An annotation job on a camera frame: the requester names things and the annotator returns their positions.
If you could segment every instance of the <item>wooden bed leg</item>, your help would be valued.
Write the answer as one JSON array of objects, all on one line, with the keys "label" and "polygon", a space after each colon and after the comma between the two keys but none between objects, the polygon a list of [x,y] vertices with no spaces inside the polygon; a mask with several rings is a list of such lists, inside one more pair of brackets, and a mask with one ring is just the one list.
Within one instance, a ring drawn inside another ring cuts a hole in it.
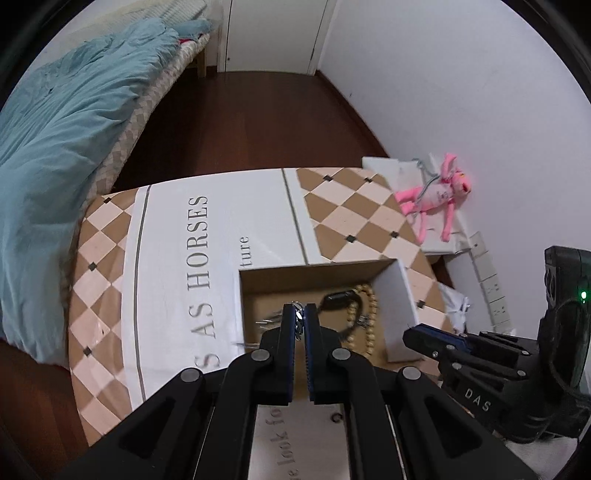
[{"label": "wooden bed leg", "polygon": [[207,65],[205,62],[205,48],[197,54],[195,58],[197,64],[197,78],[204,79],[207,75]]}]

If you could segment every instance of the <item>pink panther toy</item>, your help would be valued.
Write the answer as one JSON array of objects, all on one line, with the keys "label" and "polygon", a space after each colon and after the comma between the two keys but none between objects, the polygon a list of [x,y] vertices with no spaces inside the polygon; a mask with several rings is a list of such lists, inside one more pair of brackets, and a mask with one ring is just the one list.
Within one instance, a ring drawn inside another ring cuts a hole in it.
[{"label": "pink panther toy", "polygon": [[453,215],[456,210],[456,199],[462,199],[472,190],[472,184],[468,177],[456,167],[456,155],[450,153],[445,155],[441,166],[441,176],[438,183],[429,185],[422,196],[424,187],[398,192],[395,197],[402,208],[403,215],[410,213],[421,214],[421,226],[418,234],[418,241],[422,244],[427,235],[425,219],[427,212],[441,205],[447,204],[445,214],[445,226],[441,232],[441,240],[449,242],[452,232]]}]

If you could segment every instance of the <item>wall socket panel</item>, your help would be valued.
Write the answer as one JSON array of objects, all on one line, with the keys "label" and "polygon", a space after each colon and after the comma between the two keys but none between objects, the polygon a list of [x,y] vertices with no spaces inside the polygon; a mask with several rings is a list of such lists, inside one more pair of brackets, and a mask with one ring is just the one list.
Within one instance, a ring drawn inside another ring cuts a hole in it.
[{"label": "wall socket panel", "polygon": [[503,292],[501,291],[498,275],[493,275],[491,278],[487,278],[481,282],[481,285],[488,303],[492,303],[495,300],[504,297]]},{"label": "wall socket panel", "polygon": [[479,257],[486,252],[486,245],[480,232],[476,232],[470,237],[470,251],[473,258]]},{"label": "wall socket panel", "polygon": [[492,323],[499,325],[500,323],[509,320],[509,313],[507,311],[507,303],[505,297],[495,300],[488,304],[491,310]]},{"label": "wall socket panel", "polygon": [[478,273],[478,279],[480,279],[480,281],[486,280],[487,278],[491,278],[493,275],[496,275],[496,270],[492,265],[491,254],[489,252],[486,252],[475,258],[474,266],[476,267],[476,272]]}]

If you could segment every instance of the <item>blue blanket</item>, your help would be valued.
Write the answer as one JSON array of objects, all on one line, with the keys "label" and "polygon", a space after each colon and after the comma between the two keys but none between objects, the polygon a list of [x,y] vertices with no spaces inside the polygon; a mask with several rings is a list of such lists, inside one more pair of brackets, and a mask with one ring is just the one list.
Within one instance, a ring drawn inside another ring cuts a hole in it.
[{"label": "blue blanket", "polygon": [[97,38],[21,81],[0,112],[0,336],[67,365],[60,301],[93,173],[178,49],[161,20]]}]

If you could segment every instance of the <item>white door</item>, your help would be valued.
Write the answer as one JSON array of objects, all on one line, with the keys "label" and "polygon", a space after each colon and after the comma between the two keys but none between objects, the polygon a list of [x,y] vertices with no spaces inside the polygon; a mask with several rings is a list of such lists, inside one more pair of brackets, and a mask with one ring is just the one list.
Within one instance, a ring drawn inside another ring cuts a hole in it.
[{"label": "white door", "polygon": [[326,2],[232,0],[226,71],[307,73]]}]

